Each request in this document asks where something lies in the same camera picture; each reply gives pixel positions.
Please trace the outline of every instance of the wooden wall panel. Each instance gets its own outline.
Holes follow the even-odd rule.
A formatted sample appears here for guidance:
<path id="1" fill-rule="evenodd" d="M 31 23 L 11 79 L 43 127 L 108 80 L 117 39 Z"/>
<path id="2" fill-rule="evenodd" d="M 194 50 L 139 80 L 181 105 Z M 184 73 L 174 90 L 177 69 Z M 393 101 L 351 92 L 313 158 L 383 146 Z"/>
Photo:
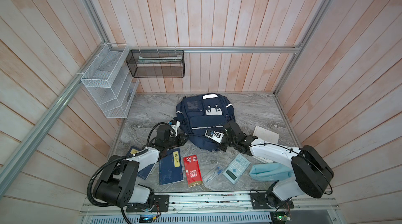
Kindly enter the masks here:
<path id="1" fill-rule="evenodd" d="M 3 166 L 101 38 L 82 0 L 0 0 L 0 6 Z M 80 89 L 0 200 L 0 222 L 73 223 L 117 127 Z"/>
<path id="2" fill-rule="evenodd" d="M 111 41 L 132 46 L 297 45 L 321 1 L 93 0 Z M 141 78 L 138 92 L 274 91 L 291 57 L 190 54 L 185 78 Z"/>
<path id="3" fill-rule="evenodd" d="M 401 0 L 334 0 L 279 92 L 299 140 L 333 168 L 348 223 L 402 219 L 401 30 Z"/>

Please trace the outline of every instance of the teal pouch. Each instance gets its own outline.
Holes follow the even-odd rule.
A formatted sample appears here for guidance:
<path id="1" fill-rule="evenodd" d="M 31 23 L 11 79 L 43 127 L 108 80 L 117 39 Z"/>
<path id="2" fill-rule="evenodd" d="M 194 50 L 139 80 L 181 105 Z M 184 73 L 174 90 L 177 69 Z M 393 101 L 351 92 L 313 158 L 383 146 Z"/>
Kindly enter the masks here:
<path id="1" fill-rule="evenodd" d="M 250 170 L 250 177 L 257 181 L 277 181 L 294 176 L 294 171 L 280 163 L 254 164 Z"/>

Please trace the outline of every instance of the navy blue backpack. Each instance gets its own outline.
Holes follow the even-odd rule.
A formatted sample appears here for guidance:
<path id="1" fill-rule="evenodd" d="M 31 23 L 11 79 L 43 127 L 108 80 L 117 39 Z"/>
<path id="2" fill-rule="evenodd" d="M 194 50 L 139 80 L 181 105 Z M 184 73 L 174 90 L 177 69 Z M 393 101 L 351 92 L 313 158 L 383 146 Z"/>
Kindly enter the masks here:
<path id="1" fill-rule="evenodd" d="M 218 143 L 205 136 L 207 129 L 222 132 L 223 125 L 235 121 L 234 108 L 226 96 L 208 93 L 184 97 L 176 106 L 174 119 L 180 129 L 189 135 L 189 140 L 201 149 L 219 151 Z"/>

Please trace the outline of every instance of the qr code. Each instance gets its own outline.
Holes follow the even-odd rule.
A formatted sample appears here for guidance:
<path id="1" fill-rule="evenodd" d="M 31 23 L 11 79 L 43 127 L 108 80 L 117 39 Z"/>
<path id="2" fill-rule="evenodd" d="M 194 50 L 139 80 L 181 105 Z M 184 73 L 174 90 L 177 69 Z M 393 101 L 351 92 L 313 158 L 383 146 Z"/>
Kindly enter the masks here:
<path id="1" fill-rule="evenodd" d="M 190 171 L 190 177 L 191 178 L 197 177 L 197 170 L 191 170 Z"/>

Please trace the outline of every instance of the calculator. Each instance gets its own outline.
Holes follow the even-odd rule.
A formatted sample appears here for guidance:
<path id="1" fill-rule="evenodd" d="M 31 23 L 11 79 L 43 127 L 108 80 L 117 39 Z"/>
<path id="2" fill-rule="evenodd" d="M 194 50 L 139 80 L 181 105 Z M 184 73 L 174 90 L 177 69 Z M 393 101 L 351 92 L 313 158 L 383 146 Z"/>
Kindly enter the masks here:
<path id="1" fill-rule="evenodd" d="M 236 183 L 240 176 L 244 173 L 251 162 L 248 161 L 240 153 L 234 158 L 234 160 L 226 167 L 223 175 L 232 182 Z"/>

